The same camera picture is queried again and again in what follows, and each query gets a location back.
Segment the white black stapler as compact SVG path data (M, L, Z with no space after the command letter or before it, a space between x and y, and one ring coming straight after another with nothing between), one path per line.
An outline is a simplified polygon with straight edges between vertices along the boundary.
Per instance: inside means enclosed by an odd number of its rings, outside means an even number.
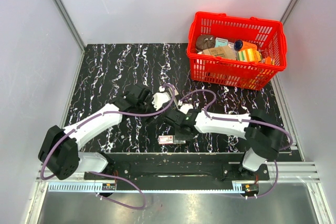
M168 87L170 96L173 98L174 104L177 108L181 107L181 95L179 94L177 88L174 85Z

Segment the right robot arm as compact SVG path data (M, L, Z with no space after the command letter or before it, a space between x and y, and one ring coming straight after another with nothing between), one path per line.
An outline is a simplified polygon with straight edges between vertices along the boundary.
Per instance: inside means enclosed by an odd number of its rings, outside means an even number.
M235 136L246 140L249 149L233 173L250 180L267 161L278 158L282 142L286 138L283 128L274 125L274 120L261 110L246 114L210 113L205 109L188 109L187 112L172 109L164 113L164 122L175 129L183 140L190 140L202 133Z

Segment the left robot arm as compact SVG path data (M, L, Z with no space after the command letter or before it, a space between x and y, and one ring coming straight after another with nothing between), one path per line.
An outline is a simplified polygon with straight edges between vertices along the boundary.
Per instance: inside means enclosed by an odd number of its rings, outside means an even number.
M101 153L84 153L81 149L94 137L119 125L130 114L152 114L170 98L153 94L148 88L135 85L87 118L60 128L52 126L45 136L38 154L43 168L49 169L59 180L75 172L96 172L101 179L112 177L114 168Z

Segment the staple box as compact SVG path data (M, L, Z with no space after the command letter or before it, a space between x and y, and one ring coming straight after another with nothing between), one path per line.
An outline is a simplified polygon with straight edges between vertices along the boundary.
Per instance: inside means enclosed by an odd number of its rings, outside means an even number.
M179 140L175 135L161 135L158 138L158 143L160 145L164 144L185 144L186 140Z

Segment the brown cardboard box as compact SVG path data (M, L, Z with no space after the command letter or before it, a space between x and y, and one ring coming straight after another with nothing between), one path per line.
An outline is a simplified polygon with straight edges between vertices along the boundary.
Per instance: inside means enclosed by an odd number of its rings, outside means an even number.
M237 53L235 50L231 49L229 46L221 46L210 49L205 49L202 51L203 55L220 57L223 59L236 60Z

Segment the brown round package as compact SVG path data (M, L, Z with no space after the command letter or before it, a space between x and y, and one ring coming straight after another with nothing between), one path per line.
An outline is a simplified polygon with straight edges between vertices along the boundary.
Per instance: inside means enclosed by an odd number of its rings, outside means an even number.
M214 48L216 43L216 37L212 35L200 35L196 40L195 48L198 51Z

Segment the teal white card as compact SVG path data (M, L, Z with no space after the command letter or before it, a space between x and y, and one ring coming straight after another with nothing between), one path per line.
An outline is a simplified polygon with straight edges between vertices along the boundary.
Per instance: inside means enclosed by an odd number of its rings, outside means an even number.
M224 47L224 46L228 46L228 40L224 38L216 37L215 47Z

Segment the red plastic basket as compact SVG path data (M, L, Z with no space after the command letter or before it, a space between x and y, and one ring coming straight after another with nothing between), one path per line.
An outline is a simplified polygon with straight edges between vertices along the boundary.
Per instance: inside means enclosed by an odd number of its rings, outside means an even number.
M190 27L186 52L192 80L252 90L262 89L287 66L287 43L283 30L283 24L276 20L197 12ZM256 44L262 61L243 62L203 55L202 51L195 48L200 35L227 39L228 46L233 50L236 40Z

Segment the green yellow box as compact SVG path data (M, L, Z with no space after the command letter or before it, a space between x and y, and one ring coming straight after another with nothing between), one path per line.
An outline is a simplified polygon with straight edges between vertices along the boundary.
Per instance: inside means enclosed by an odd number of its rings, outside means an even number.
M248 48L238 52L237 60L243 62L261 62L262 55L258 50Z

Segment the orange bottle blue cap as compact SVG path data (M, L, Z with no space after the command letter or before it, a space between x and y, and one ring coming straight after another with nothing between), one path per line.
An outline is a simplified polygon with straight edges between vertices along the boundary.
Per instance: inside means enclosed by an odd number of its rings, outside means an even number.
M247 42L247 41L243 41L243 40L236 40L234 42L234 49L236 51L241 51L241 50L245 50L245 49L254 49L257 50L258 47L256 44Z

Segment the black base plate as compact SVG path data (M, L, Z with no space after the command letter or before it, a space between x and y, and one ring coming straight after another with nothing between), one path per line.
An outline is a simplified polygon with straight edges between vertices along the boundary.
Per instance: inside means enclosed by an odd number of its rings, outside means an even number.
M182 176L259 182L270 179L266 164L255 172L244 169L242 153L105 153L104 156L112 163L107 174L130 180Z

